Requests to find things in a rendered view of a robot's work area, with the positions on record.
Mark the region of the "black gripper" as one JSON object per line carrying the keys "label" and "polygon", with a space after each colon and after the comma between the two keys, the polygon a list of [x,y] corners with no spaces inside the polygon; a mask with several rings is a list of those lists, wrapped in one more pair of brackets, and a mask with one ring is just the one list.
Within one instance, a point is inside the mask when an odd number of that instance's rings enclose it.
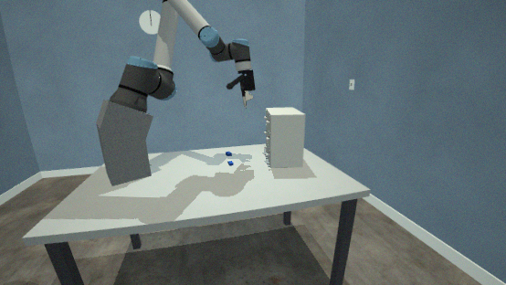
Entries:
{"label": "black gripper", "polygon": [[[240,70],[239,72],[242,73],[242,76],[244,77],[240,81],[241,82],[240,88],[242,89],[243,105],[246,108],[247,101],[253,99],[253,95],[249,94],[248,91],[255,90],[254,74],[253,74],[253,70],[250,70],[250,69],[249,70]],[[243,72],[245,72],[245,73],[243,73]],[[245,76],[245,74],[247,74],[247,75]],[[249,85],[247,85],[247,84],[249,84]],[[248,90],[248,91],[245,91],[245,90]]]}

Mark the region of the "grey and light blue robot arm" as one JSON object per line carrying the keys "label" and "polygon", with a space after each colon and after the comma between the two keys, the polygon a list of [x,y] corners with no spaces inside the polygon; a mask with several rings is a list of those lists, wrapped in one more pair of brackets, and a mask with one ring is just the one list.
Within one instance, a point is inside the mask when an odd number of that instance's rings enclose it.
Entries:
{"label": "grey and light blue robot arm", "polygon": [[119,87],[109,101],[146,113],[148,93],[157,100],[170,100],[174,96],[176,85],[171,66],[179,15],[210,49],[209,55],[214,62],[234,59],[236,71],[252,69],[246,39],[234,39],[225,44],[187,0],[163,0],[162,6],[154,63],[145,58],[129,57]]}

